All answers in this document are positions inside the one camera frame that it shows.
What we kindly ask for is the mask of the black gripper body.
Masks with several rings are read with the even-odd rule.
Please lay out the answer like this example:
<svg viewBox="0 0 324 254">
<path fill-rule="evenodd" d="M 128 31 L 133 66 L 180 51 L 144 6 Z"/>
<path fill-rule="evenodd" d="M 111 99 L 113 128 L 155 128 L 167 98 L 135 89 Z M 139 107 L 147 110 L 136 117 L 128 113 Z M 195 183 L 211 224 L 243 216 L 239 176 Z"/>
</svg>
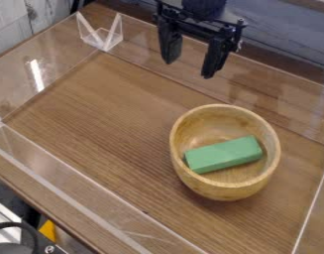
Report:
<svg viewBox="0 0 324 254">
<path fill-rule="evenodd" d="M 179 33 L 207 42 L 219 36 L 231 44 L 230 52 L 236 52 L 243 43 L 243 17 L 230 11 L 228 0 L 155 0 L 155 22 L 170 23 Z"/>
</svg>

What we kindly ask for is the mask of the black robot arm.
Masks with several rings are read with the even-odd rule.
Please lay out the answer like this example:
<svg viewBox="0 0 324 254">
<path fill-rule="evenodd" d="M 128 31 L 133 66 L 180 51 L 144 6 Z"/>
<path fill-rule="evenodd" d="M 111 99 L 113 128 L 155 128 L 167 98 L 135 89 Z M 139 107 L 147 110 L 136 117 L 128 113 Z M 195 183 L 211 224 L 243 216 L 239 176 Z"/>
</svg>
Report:
<svg viewBox="0 0 324 254">
<path fill-rule="evenodd" d="M 174 63 L 182 56 L 183 36 L 208 44 L 202 77 L 223 69 L 230 53 L 240 50 L 246 21 L 227 10 L 228 0 L 155 0 L 162 59 Z"/>
</svg>

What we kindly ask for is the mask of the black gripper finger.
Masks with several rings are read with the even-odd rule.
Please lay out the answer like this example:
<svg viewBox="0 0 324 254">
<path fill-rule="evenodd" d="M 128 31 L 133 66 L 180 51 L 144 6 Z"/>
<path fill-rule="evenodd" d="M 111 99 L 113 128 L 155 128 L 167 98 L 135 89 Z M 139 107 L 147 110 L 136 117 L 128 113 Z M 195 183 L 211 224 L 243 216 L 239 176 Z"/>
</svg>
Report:
<svg viewBox="0 0 324 254">
<path fill-rule="evenodd" d="M 202 68 L 202 76 L 204 79 L 212 78 L 215 73 L 223 68 L 230 55 L 230 49 L 231 43 L 226 39 L 214 37 L 210 40 Z"/>
<path fill-rule="evenodd" d="M 170 23 L 158 24 L 159 45 L 162 58 L 166 64 L 171 64 L 182 55 L 183 36 Z"/>
</svg>

